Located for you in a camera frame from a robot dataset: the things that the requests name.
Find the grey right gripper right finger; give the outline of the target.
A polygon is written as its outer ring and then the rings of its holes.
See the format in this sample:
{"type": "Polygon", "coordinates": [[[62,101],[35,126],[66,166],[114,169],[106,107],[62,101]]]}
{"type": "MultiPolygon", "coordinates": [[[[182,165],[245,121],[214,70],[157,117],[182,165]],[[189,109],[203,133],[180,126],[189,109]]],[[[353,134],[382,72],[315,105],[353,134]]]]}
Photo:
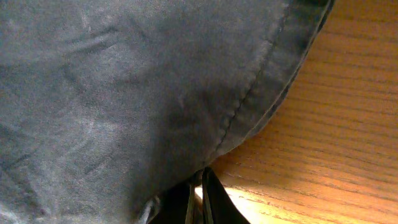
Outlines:
{"type": "Polygon", "coordinates": [[[240,213],[210,167],[202,174],[203,218],[205,224],[250,224],[240,213]]]}

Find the dark blue denim shorts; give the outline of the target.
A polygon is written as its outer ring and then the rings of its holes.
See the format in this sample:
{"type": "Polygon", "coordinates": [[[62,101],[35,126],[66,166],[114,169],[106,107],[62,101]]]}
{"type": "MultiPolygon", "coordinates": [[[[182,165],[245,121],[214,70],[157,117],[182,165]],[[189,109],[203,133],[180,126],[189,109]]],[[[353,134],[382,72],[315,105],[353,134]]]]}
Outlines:
{"type": "Polygon", "coordinates": [[[149,223],[257,134],[332,0],[1,2],[1,222],[149,223]]]}

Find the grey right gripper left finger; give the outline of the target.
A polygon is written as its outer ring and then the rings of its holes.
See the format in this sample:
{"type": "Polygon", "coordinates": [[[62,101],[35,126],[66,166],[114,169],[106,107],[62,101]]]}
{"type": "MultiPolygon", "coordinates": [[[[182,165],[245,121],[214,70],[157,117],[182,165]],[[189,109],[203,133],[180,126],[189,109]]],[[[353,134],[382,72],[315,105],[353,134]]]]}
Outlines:
{"type": "Polygon", "coordinates": [[[162,206],[149,224],[194,224],[195,185],[182,182],[168,190],[161,200],[162,206]]]}

